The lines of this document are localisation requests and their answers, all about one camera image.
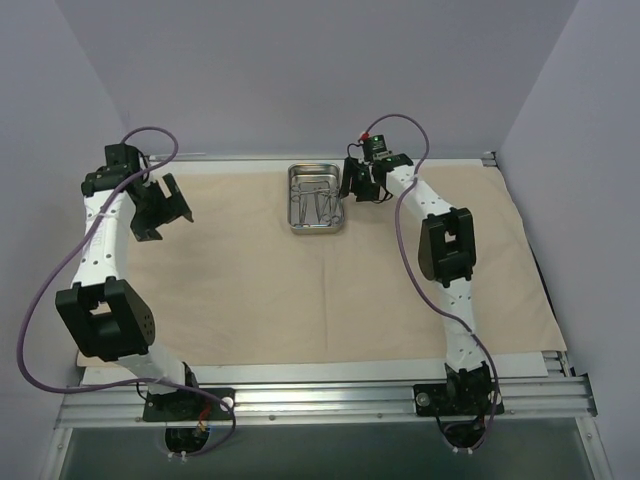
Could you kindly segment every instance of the metal tray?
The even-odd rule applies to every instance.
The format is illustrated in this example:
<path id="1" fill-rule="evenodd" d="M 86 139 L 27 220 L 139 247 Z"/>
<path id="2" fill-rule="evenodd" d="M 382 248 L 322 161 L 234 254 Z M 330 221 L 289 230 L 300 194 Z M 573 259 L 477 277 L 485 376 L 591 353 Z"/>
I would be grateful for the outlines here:
<path id="1" fill-rule="evenodd" d="M 289 167 L 287 219 L 295 234 L 336 233 L 344 224 L 340 168 L 333 163 Z"/>

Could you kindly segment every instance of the silver tray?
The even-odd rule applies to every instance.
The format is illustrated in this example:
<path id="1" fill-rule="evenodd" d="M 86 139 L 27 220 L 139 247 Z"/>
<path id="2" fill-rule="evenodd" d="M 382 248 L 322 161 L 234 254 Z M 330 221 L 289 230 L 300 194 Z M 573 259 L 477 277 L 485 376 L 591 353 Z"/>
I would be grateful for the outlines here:
<path id="1" fill-rule="evenodd" d="M 333 163 L 289 167 L 287 219 L 295 234 L 336 233 L 344 224 L 340 168 Z"/>

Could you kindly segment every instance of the white wall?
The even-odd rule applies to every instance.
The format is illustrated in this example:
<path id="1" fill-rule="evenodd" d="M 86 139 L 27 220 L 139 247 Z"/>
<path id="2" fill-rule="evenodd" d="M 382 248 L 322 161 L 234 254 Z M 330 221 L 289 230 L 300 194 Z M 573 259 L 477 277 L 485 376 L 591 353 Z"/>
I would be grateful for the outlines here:
<path id="1" fill-rule="evenodd" d="M 80 182 L 122 125 L 53 0 L 3 2 L 0 15 L 0 471 L 37 478 L 60 396 L 20 377 L 18 325 L 39 282 L 83 231 Z M 68 285 L 70 272 L 54 288 Z M 27 362 L 64 385 L 75 346 L 44 299 L 28 336 Z"/>
<path id="2" fill-rule="evenodd" d="M 342 155 L 401 111 L 442 157 L 502 144 L 576 0 L 57 2 L 125 124 L 183 152 Z"/>
<path id="3" fill-rule="evenodd" d="M 580 0 L 500 151 L 621 479 L 640 471 L 639 18 Z"/>

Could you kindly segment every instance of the gray wall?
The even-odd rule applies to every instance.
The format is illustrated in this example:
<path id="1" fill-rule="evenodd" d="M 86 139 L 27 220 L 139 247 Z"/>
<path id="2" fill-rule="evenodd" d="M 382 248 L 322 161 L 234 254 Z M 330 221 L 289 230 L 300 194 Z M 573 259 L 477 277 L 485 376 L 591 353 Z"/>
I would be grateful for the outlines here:
<path id="1" fill-rule="evenodd" d="M 0 476 L 34 479 L 61 397 L 20 377 L 18 325 L 39 282 L 82 235 L 80 182 L 122 126 L 53 1 L 3 2 L 0 65 Z M 67 272 L 54 288 L 69 281 Z M 45 296 L 28 337 L 29 366 L 64 385 L 75 351 Z"/>
<path id="2" fill-rule="evenodd" d="M 616 478 L 640 471 L 639 18 L 580 0 L 500 151 Z"/>
<path id="3" fill-rule="evenodd" d="M 401 111 L 434 156 L 477 156 L 506 138 L 576 0 L 57 2 L 125 125 L 170 128 L 183 152 L 340 155 Z M 384 128 L 420 153 L 412 128 Z"/>

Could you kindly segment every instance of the dark gray floor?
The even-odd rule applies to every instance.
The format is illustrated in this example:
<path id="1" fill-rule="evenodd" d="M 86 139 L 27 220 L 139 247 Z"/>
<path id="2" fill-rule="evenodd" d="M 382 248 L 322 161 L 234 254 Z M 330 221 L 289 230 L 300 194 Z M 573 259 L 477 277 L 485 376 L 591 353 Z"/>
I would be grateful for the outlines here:
<path id="1" fill-rule="evenodd" d="M 219 451 L 169 462 L 161 430 L 73 434 L 63 479 L 590 479 L 573 420 L 502 420 L 474 455 L 454 455 L 434 424 L 239 428 Z"/>

